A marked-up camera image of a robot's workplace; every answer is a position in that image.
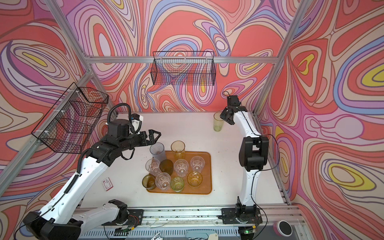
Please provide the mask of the brown plastic tray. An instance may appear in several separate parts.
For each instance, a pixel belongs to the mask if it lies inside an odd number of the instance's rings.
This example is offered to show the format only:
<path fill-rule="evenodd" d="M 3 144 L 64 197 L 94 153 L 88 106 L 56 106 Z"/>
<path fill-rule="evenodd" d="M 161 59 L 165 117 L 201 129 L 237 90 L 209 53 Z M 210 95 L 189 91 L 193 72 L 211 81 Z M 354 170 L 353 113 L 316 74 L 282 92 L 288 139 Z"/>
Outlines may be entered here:
<path fill-rule="evenodd" d="M 159 189 L 157 186 L 153 190 L 148 190 L 149 193 L 158 193 L 158 194 L 184 194 L 184 195 L 209 195 L 212 191 L 212 174 L 211 174 L 211 155 L 208 152 L 196 152 L 196 151 L 186 151 L 185 157 L 188 162 L 193 157 L 202 157 L 205 160 L 205 166 L 201 172 L 203 181 L 199 186 L 190 186 L 188 183 L 188 177 L 184 179 L 184 188 L 180 192 L 175 192 L 172 188 L 169 188 L 166 191 Z"/>

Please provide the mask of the pale green glass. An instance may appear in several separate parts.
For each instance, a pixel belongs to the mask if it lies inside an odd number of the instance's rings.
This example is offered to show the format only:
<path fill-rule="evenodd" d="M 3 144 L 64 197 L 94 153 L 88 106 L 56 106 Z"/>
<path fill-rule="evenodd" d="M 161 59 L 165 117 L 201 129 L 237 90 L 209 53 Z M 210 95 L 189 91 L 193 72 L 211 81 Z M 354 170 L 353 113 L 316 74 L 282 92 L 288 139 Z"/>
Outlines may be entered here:
<path fill-rule="evenodd" d="M 176 193 L 181 192 L 184 189 L 185 182 L 181 177 L 175 177 L 171 181 L 171 188 Z"/>

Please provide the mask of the blue textured glass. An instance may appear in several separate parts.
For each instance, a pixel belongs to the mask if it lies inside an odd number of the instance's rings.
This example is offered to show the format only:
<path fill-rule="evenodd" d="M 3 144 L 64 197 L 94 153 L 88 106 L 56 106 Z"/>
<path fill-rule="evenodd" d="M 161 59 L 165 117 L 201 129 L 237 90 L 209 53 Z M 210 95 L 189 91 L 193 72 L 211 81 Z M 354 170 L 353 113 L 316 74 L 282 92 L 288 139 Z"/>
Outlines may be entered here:
<path fill-rule="evenodd" d="M 167 159 L 165 146 L 162 143 L 155 143 L 150 147 L 150 153 L 154 159 L 159 160 L 160 162 Z"/>

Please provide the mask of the tall olive textured glass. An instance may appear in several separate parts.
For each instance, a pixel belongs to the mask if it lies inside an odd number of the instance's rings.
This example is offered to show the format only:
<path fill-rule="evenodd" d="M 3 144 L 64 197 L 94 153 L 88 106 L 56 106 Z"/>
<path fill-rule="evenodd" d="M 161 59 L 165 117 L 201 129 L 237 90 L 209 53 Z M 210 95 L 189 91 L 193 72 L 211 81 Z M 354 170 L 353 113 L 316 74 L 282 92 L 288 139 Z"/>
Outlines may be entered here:
<path fill-rule="evenodd" d="M 160 170 L 162 173 L 167 173 L 171 176 L 174 172 L 174 163 L 169 159 L 163 160 L 160 163 Z"/>

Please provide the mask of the tall clear glass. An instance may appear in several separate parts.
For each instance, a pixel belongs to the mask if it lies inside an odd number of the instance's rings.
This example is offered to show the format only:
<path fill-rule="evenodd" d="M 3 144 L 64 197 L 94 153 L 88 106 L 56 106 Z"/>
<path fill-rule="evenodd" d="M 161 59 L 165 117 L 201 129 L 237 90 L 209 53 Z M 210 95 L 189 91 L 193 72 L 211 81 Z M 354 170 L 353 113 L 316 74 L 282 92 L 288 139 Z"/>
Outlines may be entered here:
<path fill-rule="evenodd" d="M 184 159 L 179 159 L 174 163 L 174 171 L 177 176 L 184 178 L 188 175 L 189 163 Z"/>

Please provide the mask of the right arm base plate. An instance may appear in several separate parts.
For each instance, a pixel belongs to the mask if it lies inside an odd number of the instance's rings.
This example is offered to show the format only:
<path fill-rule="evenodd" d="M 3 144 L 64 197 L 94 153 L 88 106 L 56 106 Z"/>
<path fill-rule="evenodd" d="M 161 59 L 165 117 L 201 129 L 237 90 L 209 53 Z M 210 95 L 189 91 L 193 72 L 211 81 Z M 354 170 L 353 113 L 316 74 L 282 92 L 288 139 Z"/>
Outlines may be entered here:
<path fill-rule="evenodd" d="M 246 210 L 245 212 L 238 212 L 235 208 L 222 208 L 218 218 L 222 220 L 225 225 L 252 224 L 258 226 L 264 222 L 259 208 Z"/>

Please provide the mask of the tall light green glass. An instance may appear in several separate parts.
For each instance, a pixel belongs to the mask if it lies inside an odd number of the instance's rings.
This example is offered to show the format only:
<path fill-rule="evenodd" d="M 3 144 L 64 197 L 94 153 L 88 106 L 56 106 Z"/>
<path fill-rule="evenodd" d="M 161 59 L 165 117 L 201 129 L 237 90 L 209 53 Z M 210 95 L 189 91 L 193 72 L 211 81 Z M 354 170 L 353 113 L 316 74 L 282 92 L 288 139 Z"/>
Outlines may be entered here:
<path fill-rule="evenodd" d="M 220 132 L 224 125 L 224 120 L 220 117 L 221 112 L 214 113 L 214 131 Z"/>

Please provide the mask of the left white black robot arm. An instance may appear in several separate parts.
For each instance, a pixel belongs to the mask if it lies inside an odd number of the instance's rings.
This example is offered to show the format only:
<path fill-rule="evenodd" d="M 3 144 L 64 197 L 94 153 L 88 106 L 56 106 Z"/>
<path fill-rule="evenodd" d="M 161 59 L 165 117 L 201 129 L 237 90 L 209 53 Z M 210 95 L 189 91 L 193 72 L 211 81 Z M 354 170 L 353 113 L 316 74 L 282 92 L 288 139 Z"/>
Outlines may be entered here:
<path fill-rule="evenodd" d="M 39 240 L 76 240 L 82 234 L 111 222 L 123 225 L 129 219 L 125 203 L 113 199 L 101 207 L 76 215 L 75 209 L 88 190 L 123 152 L 155 144 L 161 133 L 141 131 L 141 120 L 108 121 L 108 132 L 81 153 L 76 172 L 40 210 L 29 212 L 23 224 Z"/>

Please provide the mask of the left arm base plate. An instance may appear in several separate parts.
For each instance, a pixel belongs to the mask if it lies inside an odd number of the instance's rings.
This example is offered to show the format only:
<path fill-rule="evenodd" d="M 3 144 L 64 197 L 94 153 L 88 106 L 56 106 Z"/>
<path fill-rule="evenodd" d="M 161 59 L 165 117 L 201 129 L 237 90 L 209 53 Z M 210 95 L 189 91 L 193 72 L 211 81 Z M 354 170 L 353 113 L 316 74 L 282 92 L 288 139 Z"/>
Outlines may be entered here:
<path fill-rule="evenodd" d="M 128 209 L 127 218 L 121 222 L 120 220 L 114 220 L 112 222 L 106 222 L 103 226 L 128 226 L 137 227 L 142 224 L 144 210 L 143 209 Z"/>

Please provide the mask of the clear faceted glass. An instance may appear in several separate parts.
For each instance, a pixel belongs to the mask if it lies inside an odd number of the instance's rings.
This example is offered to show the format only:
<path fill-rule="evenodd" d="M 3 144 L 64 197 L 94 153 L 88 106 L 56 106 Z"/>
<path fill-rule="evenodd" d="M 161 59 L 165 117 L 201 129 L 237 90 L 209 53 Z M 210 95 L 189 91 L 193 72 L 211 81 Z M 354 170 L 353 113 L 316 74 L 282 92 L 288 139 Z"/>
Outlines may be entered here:
<path fill-rule="evenodd" d="M 146 163 L 146 170 L 153 176 L 158 176 L 162 173 L 160 169 L 160 161 L 155 158 L 149 159 Z"/>

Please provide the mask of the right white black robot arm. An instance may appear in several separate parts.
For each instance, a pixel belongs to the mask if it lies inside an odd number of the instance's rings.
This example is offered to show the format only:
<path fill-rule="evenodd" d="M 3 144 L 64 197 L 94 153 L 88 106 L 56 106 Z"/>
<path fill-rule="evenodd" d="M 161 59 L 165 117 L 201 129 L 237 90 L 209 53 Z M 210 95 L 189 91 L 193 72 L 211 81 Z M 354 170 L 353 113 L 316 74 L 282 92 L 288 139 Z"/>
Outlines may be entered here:
<path fill-rule="evenodd" d="M 227 96 L 227 106 L 220 118 L 229 125 L 239 127 L 243 136 L 239 163 L 244 171 L 238 204 L 241 207 L 253 207 L 256 205 L 258 180 L 268 162 L 269 139 L 258 132 L 252 121 L 252 114 L 242 106 L 236 95 Z"/>

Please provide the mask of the tall yellow glass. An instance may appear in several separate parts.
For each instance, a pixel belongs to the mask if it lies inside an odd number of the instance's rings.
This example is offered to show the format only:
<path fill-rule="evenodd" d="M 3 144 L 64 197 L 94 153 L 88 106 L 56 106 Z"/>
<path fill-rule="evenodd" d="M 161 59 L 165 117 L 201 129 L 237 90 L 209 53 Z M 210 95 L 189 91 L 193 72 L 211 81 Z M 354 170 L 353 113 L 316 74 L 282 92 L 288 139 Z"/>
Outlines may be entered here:
<path fill-rule="evenodd" d="M 183 141 L 174 141 L 171 144 L 171 150 L 176 160 L 185 159 L 185 143 Z"/>

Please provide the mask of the short amber textured glass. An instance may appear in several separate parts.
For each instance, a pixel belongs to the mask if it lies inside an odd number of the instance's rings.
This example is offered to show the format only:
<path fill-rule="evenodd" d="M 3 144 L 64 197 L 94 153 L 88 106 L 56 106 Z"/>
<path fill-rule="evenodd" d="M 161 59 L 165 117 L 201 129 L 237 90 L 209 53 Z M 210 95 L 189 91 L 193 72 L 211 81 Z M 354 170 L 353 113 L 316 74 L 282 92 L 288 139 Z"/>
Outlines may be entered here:
<path fill-rule="evenodd" d="M 156 177 L 152 174 L 148 174 L 142 179 L 142 186 L 146 190 L 153 190 L 156 188 Z"/>

